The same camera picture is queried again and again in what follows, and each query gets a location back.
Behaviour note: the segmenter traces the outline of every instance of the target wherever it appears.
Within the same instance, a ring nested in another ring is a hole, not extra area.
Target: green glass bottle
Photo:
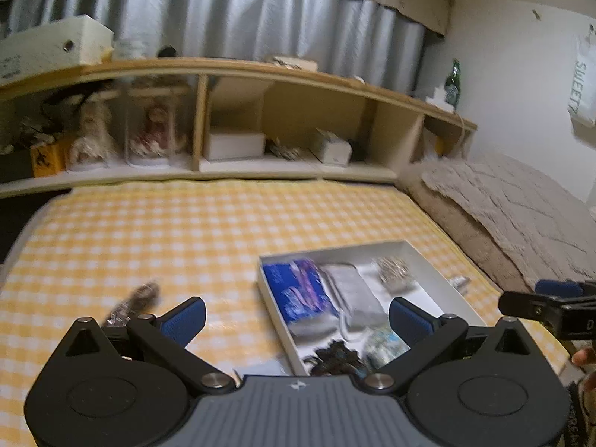
[[[457,103],[460,101],[461,84],[460,84],[460,61],[453,59],[453,70],[447,80],[445,81],[445,102],[457,108]]]

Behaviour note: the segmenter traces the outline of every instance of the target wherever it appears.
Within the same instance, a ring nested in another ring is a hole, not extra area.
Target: human hand
[[[594,348],[584,348],[571,357],[571,362],[577,367],[596,364],[596,352]],[[583,390],[592,391],[596,388],[596,372],[590,373],[583,381]]]

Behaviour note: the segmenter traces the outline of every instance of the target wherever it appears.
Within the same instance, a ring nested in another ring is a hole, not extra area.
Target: gray gripper base
[[[248,377],[204,397],[162,447],[436,447],[392,397],[348,377]]]

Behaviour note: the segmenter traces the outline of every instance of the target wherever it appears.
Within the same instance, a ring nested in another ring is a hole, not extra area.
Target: yellow checkered bed
[[[222,370],[281,353],[254,282],[259,255],[407,240],[444,276],[472,279],[466,300],[487,324],[498,293],[406,195],[333,182],[125,183],[54,201],[0,294],[0,445],[33,445],[23,419],[29,387],[74,318],[101,322],[157,279],[158,315],[191,295],[207,326],[188,346]],[[567,355],[540,326],[556,370]]]

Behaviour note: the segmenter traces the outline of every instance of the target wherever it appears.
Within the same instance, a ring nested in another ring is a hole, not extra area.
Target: gray curtain
[[[114,38],[142,35],[157,52],[262,61],[271,53],[323,72],[410,92],[424,26],[372,0],[13,0],[8,31],[88,14]]]

